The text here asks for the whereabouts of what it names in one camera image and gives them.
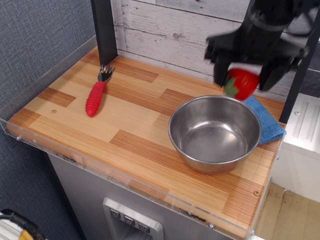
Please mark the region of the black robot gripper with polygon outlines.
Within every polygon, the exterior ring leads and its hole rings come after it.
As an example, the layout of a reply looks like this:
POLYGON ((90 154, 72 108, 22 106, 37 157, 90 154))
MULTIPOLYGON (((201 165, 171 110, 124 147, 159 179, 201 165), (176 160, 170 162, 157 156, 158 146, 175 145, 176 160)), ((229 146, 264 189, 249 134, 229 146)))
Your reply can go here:
POLYGON ((289 71, 287 65, 271 63, 284 60, 297 65, 309 50, 281 37, 288 25, 268 24, 263 18, 244 18, 235 31, 208 36, 204 58, 214 63, 214 82, 223 86, 231 63, 263 65, 259 74, 259 89, 270 90, 289 71))

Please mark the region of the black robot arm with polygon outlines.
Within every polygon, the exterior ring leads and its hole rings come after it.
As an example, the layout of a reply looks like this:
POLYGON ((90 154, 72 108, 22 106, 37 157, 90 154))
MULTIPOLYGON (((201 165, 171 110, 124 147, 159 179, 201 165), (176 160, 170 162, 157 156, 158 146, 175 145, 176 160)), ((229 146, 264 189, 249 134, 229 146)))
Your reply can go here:
POLYGON ((270 90, 288 71, 297 69, 309 53, 281 37, 295 18, 319 8, 318 0, 252 0, 241 26, 230 33, 208 36, 205 59, 214 63, 214 82, 223 86, 231 63, 262 67, 259 88, 270 90))

